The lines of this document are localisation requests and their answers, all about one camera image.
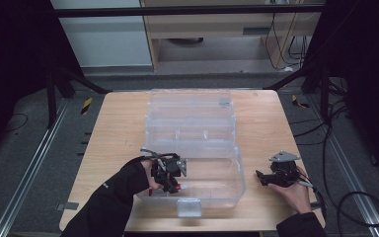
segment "plastic storage bin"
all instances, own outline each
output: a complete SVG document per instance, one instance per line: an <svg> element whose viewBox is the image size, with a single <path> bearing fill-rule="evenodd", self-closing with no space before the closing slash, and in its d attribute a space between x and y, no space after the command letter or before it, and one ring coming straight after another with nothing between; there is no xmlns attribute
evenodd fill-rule
<svg viewBox="0 0 379 237"><path fill-rule="evenodd" d="M143 191L151 206L176 207L178 216L201 216L205 208L229 208L245 191L236 120L229 90L153 90L144 148L187 160L186 186L177 194Z"/></svg>

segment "cable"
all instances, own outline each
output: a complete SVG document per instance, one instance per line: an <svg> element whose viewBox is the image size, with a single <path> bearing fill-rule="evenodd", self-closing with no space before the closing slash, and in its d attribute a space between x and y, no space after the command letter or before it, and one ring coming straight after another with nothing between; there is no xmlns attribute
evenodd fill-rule
<svg viewBox="0 0 379 237"><path fill-rule="evenodd" d="M291 39L290 46L288 47L288 56L290 56L292 59L296 59L296 60L298 60L298 59L300 59L300 57L294 57L294 56L292 56L292 55L300 54L300 52L291 52L291 47L293 46L293 43L294 43L295 40L297 41L297 37L293 37L293 38Z"/></svg>
<svg viewBox="0 0 379 237"><path fill-rule="evenodd" d="M303 41L301 43L301 50L300 50L300 58L298 59L298 63L300 65L300 68L302 66L302 58L303 58L303 53L304 53L304 38L303 38Z"/></svg>
<svg viewBox="0 0 379 237"><path fill-rule="evenodd" d="M338 109L335 109L335 106L339 103L342 103L343 102L343 99L340 99L338 101L336 101L335 103L333 103L331 105L331 109L330 109L330 112L329 112L329 119L325 122L322 122L320 123L319 125L317 125L316 127L308 130L308 131L305 131L303 133L300 133L300 134L297 134L297 135L294 135L294 136L301 136L301 135L305 135L305 134L308 134L314 130L316 130L318 127L321 127L323 125L327 125L328 126L328 129L327 129L327 132L325 133L325 137L324 137L324 140L321 141L321 142L316 142L316 143L310 143L310 144L297 144L297 145L317 145L317 144L323 144L323 147L322 147L322 174L323 174L323 182L324 182L324 188L325 188L325 191L328 195L328 198L331 202L331 204L334 206L334 208L337 210L337 223L338 223L338 230L340 232L340 236L343 236L343 232L342 232L342 228L341 228L341 215L345 216L347 219L353 221L354 223L358 224L358 225L361 225L361 226L365 226L365 227L379 227L379 223L375 223L375 224L368 224L366 222L363 222L363 221L360 221L356 218L353 218L352 216L350 216L349 214L345 213L341 208L342 208L342 205L343 203L349 198L349 197L352 197L352 196L357 196L357 195L363 195L363 196L367 196L373 200L375 200L378 205L379 205L379 199L376 198L375 196L373 195L370 195L368 193L365 193L365 192L349 192L347 193L346 195L344 195L341 200L340 200L340 203L337 204L331 193L329 192L329 187L328 187L328 181L327 181L327 175L326 175L326 147L327 147L327 142L328 142L328 139L329 137L331 136L332 134L332 130L333 130L333 127L332 127L332 121L333 119L337 119L339 117L339 115L343 112L346 112L347 111L347 107L346 106L341 106L339 107ZM301 123L301 122L306 122L306 121L311 121L311 120L315 120L315 119L307 119L307 120L302 120L302 121L297 121L297 122L292 122L291 124L295 124L295 123ZM321 199L319 201L320 204L324 203L324 199L323 199L323 196L322 194L318 194L319 198ZM326 210L323 210L322 209L322 213L324 214L324 217L326 216Z"/></svg>
<svg viewBox="0 0 379 237"><path fill-rule="evenodd" d="M302 50L301 50L301 56L300 56L300 67L303 66L303 62L306 59L306 53L307 53L307 37L303 37L303 44L302 44Z"/></svg>
<svg viewBox="0 0 379 237"><path fill-rule="evenodd" d="M311 19L315 15L316 15L316 13L313 13L312 15L308 16L307 18L301 19L301 21L307 21L307 20Z"/></svg>
<svg viewBox="0 0 379 237"><path fill-rule="evenodd" d="M309 184L312 185L310 188L312 188L313 193L315 193L317 195L316 196L317 201L321 205L321 210L322 210L323 217L324 217L324 219L326 219L327 218L326 203L325 203L325 199L322 196L322 193L320 193L320 191L316 188L316 186L313 185L313 182L310 180L309 177L301 174L300 172L299 172L299 174L300 174L300 176L304 177L307 180L306 181L306 180L302 179L301 177L299 177L300 181L303 181L303 182L306 182L306 183L309 183Z"/></svg>
<svg viewBox="0 0 379 237"><path fill-rule="evenodd" d="M29 117L28 117L27 115L25 115L25 114L13 114L13 117L14 117L14 116L23 116L23 117L25 118L23 124L21 124L21 125L15 127L15 128L11 128L11 129L4 130L4 132L10 132L10 131L18 130L18 129L20 129L21 127L23 127L23 126L27 123L27 121L29 120Z"/></svg>
<svg viewBox="0 0 379 237"><path fill-rule="evenodd" d="M338 229L339 229L339 232L340 232L340 236L343 236L343 232L342 232L342 229L341 229L341 214L343 216L345 216L346 218L348 218L349 220L352 220L354 223L356 224L359 224L359 225L362 225L362 226L365 226L365 227L379 227L379 223L376 223L376 224L368 224L368 223L365 223L365 222L362 222L362 221L359 221L355 218L353 218L352 216L346 214L344 211L341 210L341 206L343 204L343 202L350 196L354 196L354 195L365 195L365 196L368 196L374 200L376 200L378 203L379 203L379 199L375 198L374 196L368 194L368 193L364 193L364 192L350 192L350 193L347 193L346 195L344 195L342 198L341 198L341 201L339 204L336 204L336 202L334 201L333 197L331 196L331 193L329 192L329 188L328 188L328 182L327 182L327 177L326 177L326 146L327 146L327 141L332 133L332 119L334 118L334 116L336 116L338 113L341 113L341 112L344 112L345 111L345 108L346 106L343 106L339 109L337 109L335 112L333 111L334 107L331 107L331 111L330 111L330 117L329 117L329 120L328 120L328 130L325 134L325 139L324 139L324 143L323 143L323 148L322 148L322 174L323 174L323 182L324 182L324 187L325 187L325 191L328 195L328 198L329 200L331 201L332 205L335 207L335 209L337 210L337 222L338 222Z"/></svg>
<svg viewBox="0 0 379 237"><path fill-rule="evenodd" d="M341 82L341 85L338 85L333 80L329 80L330 83L330 92L339 95L339 96L346 96L347 90L343 88L343 83Z"/></svg>
<svg viewBox="0 0 379 237"><path fill-rule="evenodd" d="M278 37L276 36L276 31L275 31L275 13L272 14L272 21L271 21L271 23L270 23L269 31L268 31L268 33L266 34L266 38L265 38L265 48L266 48L266 52L267 52L267 54L268 54L268 57L271 58L270 53L269 53L269 50L268 50L268 48L267 48L267 40L268 40L268 37L269 37L269 34L270 34L271 31L273 31L273 34L274 34L274 36L275 36L276 45L278 46L279 56L281 57L281 59L282 59L282 60L283 60L288 66L295 66L295 65L298 65L298 63L287 62L287 61L284 59L284 56L282 55L281 46L279 45ZM271 64L272 67L273 67L274 69L276 69L276 70L284 69L284 68L278 68L278 67L276 67L275 65L273 65L272 60L270 61L270 64Z"/></svg>

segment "wooden table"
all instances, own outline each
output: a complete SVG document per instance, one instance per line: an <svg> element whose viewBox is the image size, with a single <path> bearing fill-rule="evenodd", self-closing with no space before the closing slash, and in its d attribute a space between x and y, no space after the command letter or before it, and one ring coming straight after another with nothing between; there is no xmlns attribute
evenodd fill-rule
<svg viewBox="0 0 379 237"><path fill-rule="evenodd" d="M200 218L178 218L174 210L148 207L135 197L126 231L268 231L294 213L280 195L261 185L255 173L270 173L268 158L280 150L299 154L277 94L232 90L231 96L246 179L245 194L237 205L204 210ZM79 207L64 210L61 230L100 184L140 155L149 97L149 91L106 95L69 197ZM304 168L301 160L296 163ZM310 198L316 200L312 192ZM324 224L320 210L316 213Z"/></svg>

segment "aluminum rail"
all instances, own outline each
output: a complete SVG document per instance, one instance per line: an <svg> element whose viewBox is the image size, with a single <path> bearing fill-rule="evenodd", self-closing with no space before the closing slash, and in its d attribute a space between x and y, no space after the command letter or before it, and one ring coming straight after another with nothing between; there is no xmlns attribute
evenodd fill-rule
<svg viewBox="0 0 379 237"><path fill-rule="evenodd" d="M45 155L50 147L50 144L59 129L61 122L66 114L66 109L69 105L68 99L63 99L61 101L61 106L59 108L59 113L57 120L55 121L53 127L49 128L38 146L36 154L34 155L29 167L27 168L26 173L24 174L23 179L17 187L14 195L12 196L9 204L7 205L4 213L0 218L0 237L7 236L9 233L12 224L14 223L15 218L17 217L18 212L21 209L21 206L26 199L27 194L29 193L30 187L33 184L36 175L38 173L39 167L41 166L42 161L45 158Z"/></svg>
<svg viewBox="0 0 379 237"><path fill-rule="evenodd" d="M316 116L321 121L323 121L319 113L319 103L317 102L316 98L314 98L313 96L307 96L307 95L306 97L308 101L310 102L311 108L314 110ZM326 134L327 129L323 127L322 130ZM329 137L328 141L330 144L329 147L332 148L334 158L341 169L341 173L343 177L345 178L346 184L348 185L349 189L352 192L360 191L360 192L366 193L365 188L362 185L362 182L360 181L360 179L358 178L358 176L352 169L351 165L349 164L349 161L346 155L344 154L334 131L333 131L333 134ZM365 219L367 223L369 224L379 223L379 213L373 201L371 200L371 198L363 197L363 196L355 196L354 200L362 214L362 217ZM369 227L369 230L374 237L379 237L379 227Z"/></svg>

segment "black sleeve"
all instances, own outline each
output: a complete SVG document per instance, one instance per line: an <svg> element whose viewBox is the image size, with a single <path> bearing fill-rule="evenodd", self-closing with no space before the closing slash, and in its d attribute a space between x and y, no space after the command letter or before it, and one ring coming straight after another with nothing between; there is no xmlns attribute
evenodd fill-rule
<svg viewBox="0 0 379 237"><path fill-rule="evenodd" d="M120 237L131 213L133 196L147 188L149 183L140 162L124 166L94 191L61 236Z"/></svg>
<svg viewBox="0 0 379 237"><path fill-rule="evenodd" d="M322 237L326 233L314 212L295 214L276 225L279 237Z"/></svg>

